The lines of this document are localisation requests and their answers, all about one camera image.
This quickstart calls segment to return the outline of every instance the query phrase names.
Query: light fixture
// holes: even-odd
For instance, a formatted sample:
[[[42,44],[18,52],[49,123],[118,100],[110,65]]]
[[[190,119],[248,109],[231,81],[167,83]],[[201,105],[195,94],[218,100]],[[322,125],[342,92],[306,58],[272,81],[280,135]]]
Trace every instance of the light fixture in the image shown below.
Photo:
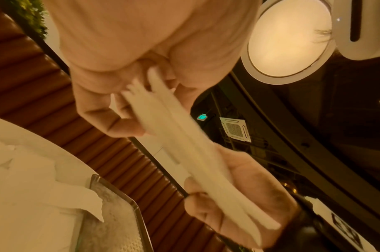
[[[332,0],[268,0],[241,59],[257,80],[282,85],[319,69],[333,54]]]

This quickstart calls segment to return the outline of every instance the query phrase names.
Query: striped upholstery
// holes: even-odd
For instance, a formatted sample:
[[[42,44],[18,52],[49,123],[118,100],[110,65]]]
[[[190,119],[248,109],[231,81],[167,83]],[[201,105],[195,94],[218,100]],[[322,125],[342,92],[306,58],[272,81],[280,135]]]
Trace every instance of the striped upholstery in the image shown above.
[[[134,199],[155,251],[228,250],[128,139],[110,138],[77,114],[69,76],[1,11],[0,118],[61,146]]]

